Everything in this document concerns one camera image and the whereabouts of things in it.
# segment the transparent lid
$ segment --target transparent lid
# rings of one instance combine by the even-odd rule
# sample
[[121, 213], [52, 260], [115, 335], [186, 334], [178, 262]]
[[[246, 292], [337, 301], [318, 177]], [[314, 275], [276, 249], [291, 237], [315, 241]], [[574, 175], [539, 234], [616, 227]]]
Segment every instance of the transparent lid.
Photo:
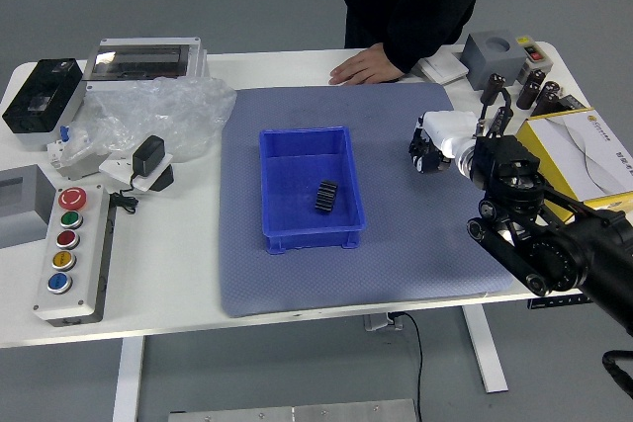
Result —
[[176, 78], [187, 73], [188, 45], [117, 45], [99, 47], [91, 81]]

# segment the blue plastic bin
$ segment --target blue plastic bin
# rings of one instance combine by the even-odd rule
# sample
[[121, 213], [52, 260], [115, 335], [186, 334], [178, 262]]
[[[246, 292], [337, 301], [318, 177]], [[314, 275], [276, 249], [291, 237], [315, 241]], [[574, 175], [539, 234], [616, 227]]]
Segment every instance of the blue plastic bin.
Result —
[[[259, 153], [262, 228], [270, 254], [358, 247], [366, 223], [347, 127], [263, 130]], [[338, 184], [331, 212], [315, 209], [323, 180]]]

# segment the person's hand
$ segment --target person's hand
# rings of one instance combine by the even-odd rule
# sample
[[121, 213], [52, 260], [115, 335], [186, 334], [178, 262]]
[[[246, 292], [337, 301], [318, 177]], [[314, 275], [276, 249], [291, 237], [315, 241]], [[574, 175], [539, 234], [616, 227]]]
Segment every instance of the person's hand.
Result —
[[336, 66], [329, 84], [376, 84], [398, 79], [405, 74], [387, 59], [382, 43], [355, 54]]

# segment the green button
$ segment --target green button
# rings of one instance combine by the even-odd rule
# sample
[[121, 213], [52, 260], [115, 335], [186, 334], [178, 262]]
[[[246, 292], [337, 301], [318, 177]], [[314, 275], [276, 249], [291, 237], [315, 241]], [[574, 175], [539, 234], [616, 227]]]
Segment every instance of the green button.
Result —
[[68, 211], [61, 217], [63, 227], [75, 228], [81, 224], [81, 215], [77, 211]]

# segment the blue mat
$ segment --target blue mat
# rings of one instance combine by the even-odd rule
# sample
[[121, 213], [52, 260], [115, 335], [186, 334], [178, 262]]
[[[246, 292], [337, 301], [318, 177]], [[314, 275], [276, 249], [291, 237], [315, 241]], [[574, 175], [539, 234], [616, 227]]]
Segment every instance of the blue mat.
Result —
[[[242, 90], [223, 131], [220, 284], [230, 316], [504, 290], [511, 275], [466, 231], [483, 192], [454, 166], [418, 174], [408, 144], [425, 111], [452, 109], [436, 84]], [[258, 134], [347, 126], [367, 218], [356, 249], [269, 255]]]

